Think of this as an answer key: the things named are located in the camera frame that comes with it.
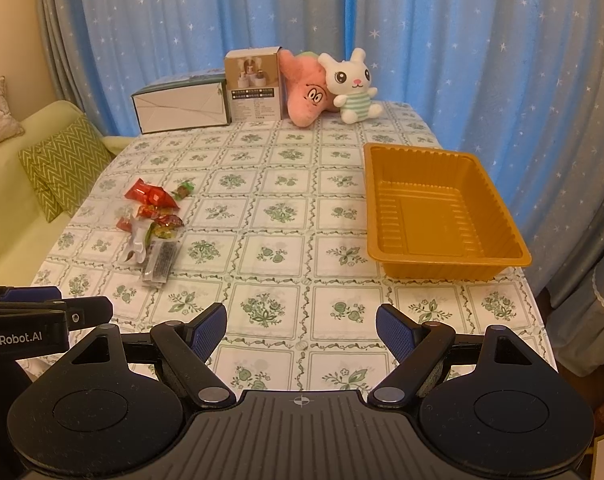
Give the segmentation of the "yellow candy packet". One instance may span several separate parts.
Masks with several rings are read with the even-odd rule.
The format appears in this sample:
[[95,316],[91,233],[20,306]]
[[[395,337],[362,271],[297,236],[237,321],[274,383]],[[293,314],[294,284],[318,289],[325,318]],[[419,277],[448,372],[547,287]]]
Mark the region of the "yellow candy packet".
[[153,223],[151,228],[151,234],[158,240],[175,240],[178,236],[178,229],[171,228],[170,226],[161,226],[160,224]]

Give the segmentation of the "white bunny plush toy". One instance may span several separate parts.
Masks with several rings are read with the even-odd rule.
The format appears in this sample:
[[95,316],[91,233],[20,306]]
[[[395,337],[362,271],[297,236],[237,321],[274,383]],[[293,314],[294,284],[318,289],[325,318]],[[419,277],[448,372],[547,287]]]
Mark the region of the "white bunny plush toy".
[[378,89],[371,85],[371,75],[365,64],[366,52],[355,48],[348,60],[338,62],[330,54],[317,58],[325,70],[327,89],[334,95],[333,106],[339,110],[345,125],[379,118],[383,107],[375,102]]

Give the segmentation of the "orange plastic tray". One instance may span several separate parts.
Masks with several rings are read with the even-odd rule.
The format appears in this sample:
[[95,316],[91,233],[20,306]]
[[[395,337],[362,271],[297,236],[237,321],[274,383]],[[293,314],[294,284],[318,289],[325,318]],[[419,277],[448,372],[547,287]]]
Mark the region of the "orange plastic tray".
[[364,146],[367,252],[395,280],[484,282],[532,256],[476,156]]

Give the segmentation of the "white green snack bag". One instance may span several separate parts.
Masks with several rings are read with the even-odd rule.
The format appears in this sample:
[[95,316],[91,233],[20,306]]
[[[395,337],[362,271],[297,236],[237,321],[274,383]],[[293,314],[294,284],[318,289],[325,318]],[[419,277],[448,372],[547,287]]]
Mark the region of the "white green snack bag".
[[149,218],[136,218],[130,222],[130,237],[124,249],[123,263],[142,264],[145,262],[151,240],[153,221]]

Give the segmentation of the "red square snack packet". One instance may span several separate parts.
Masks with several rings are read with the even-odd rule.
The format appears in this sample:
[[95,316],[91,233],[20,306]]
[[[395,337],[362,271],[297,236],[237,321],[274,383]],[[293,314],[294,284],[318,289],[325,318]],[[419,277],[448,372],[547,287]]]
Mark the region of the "red square snack packet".
[[174,197],[160,186],[151,186],[149,188],[148,194],[146,194],[146,201],[149,205],[159,208],[179,208]]

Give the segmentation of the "green floral tablecloth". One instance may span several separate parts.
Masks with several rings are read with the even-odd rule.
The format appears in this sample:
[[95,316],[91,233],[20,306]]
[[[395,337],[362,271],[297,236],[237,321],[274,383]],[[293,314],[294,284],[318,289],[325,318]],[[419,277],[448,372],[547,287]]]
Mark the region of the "green floral tablecloth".
[[[127,333],[221,302],[227,334],[210,367],[235,391],[369,391],[395,364],[375,332],[385,302],[459,333],[507,325],[550,359],[520,270],[484,283],[401,282],[368,256],[368,142],[437,147],[413,109],[396,103],[354,127],[331,114],[307,129],[281,120],[140,136],[101,174],[34,281],[67,297],[107,296]],[[125,193],[138,180],[195,189],[180,204],[183,240],[157,287],[125,259],[128,236],[117,227],[136,211]]]

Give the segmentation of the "light green sofa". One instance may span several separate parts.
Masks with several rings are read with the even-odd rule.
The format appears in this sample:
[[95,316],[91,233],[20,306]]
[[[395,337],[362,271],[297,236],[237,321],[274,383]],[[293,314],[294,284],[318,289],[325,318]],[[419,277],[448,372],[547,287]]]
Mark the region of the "light green sofa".
[[25,133],[0,143],[0,285],[28,285],[49,252],[63,256],[78,251],[90,237],[88,226],[71,229],[74,242],[60,248],[58,240],[70,217],[47,221],[18,153],[50,138],[82,115],[66,101],[54,102],[22,122]]

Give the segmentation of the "pink plush toy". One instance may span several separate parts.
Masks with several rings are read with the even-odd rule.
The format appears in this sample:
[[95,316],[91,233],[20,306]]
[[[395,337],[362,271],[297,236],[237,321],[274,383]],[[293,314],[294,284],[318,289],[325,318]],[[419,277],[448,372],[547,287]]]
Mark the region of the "pink plush toy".
[[285,81],[287,112],[296,127],[311,126],[323,112],[336,113],[333,105],[335,95],[326,85],[326,71],[313,52],[294,55],[290,50],[280,49],[278,62]]

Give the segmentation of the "green zigzag cushion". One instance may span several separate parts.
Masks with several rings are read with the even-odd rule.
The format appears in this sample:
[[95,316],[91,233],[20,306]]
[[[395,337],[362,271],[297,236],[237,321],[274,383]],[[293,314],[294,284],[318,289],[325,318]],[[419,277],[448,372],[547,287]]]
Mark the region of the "green zigzag cushion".
[[76,214],[113,155],[85,115],[18,153],[44,218]]

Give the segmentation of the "clear dark snack packet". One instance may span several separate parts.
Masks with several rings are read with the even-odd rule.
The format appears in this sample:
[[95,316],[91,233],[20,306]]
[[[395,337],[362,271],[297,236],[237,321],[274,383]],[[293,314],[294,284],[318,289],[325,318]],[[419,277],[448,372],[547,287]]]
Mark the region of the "clear dark snack packet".
[[166,284],[180,248],[180,240],[151,240],[142,266],[141,283],[144,286]]

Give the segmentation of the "green brown candy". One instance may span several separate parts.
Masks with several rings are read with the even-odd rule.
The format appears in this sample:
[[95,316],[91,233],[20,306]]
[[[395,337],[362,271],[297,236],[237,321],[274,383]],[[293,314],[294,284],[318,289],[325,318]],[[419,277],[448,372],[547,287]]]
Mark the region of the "green brown candy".
[[174,200],[184,200],[195,192],[195,185],[191,180],[186,180],[180,183],[172,192]]

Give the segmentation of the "small red candy wrapper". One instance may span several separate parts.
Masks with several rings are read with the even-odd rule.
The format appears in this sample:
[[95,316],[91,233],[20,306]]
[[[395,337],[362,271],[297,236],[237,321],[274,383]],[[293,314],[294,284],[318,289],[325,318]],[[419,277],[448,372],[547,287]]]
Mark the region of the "small red candy wrapper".
[[130,233],[132,231],[132,220],[129,216],[120,217],[116,222],[116,228],[124,232]]

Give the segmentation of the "long white cardboard box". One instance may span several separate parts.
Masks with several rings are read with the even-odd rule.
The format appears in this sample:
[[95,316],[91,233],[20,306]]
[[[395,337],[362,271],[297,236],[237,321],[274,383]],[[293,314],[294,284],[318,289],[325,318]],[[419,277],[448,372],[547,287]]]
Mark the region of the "long white cardboard box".
[[230,112],[223,70],[167,76],[131,95],[142,134],[227,126]]

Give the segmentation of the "grey lace-trimmed cover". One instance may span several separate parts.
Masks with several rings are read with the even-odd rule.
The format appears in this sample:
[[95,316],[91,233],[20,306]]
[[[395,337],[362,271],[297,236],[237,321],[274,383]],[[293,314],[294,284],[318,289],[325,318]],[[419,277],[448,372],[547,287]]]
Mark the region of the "grey lace-trimmed cover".
[[549,315],[546,330],[556,361],[571,373],[584,377],[604,365],[604,256]]

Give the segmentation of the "large red snack packet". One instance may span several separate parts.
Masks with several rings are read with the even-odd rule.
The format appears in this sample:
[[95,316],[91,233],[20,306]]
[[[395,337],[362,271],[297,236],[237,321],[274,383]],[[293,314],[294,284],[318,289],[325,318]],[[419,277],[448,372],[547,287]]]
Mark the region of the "large red snack packet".
[[127,200],[134,200],[142,205],[155,205],[157,203],[157,189],[154,185],[138,179],[125,193]]

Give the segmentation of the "tall beige product box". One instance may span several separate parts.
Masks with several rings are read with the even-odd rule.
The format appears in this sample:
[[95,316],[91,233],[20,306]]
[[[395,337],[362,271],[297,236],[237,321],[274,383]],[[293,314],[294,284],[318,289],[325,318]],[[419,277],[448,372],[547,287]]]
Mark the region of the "tall beige product box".
[[227,52],[226,91],[234,122],[277,122],[282,118],[279,51],[276,46]]

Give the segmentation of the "small red candy packet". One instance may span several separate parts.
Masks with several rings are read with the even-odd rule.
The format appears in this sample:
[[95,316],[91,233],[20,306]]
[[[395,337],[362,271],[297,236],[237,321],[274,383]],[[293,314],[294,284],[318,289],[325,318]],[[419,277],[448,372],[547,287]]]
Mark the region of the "small red candy packet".
[[155,223],[167,229],[177,229],[183,226],[183,220],[177,214],[161,214],[155,219]]

